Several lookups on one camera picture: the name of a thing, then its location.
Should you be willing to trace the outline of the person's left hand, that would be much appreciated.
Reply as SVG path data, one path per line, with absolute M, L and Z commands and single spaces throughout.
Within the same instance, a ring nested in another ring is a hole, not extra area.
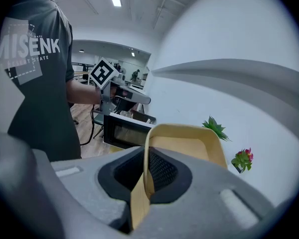
M 126 97 L 128 95 L 127 91 L 124 91 L 122 88 L 118 86 L 111 86 L 110 87 L 110 98 L 114 98 L 116 96 Z

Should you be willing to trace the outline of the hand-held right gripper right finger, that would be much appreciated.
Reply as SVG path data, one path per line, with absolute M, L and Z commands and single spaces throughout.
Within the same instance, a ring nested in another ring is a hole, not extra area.
M 150 148 L 154 194 L 142 239 L 236 239 L 274 210 L 258 190 L 215 163 Z

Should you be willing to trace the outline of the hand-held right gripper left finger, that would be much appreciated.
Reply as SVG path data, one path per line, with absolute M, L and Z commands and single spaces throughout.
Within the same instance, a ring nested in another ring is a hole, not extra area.
M 88 212 L 123 233 L 133 229 L 131 194 L 141 181 L 144 148 L 104 156 L 53 162 L 65 188 Z

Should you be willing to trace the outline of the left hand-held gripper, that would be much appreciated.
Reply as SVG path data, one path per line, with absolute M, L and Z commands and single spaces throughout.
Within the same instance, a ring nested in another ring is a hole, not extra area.
M 148 105 L 151 102 L 151 98 L 142 90 L 128 86 L 123 80 L 122 74 L 103 57 L 90 71 L 89 78 L 93 80 L 100 91 L 100 104 L 94 110 L 98 114 L 110 115 L 110 113 L 128 112 L 135 103 Z M 111 86 L 118 86 L 128 94 L 125 97 L 116 96 L 111 99 Z

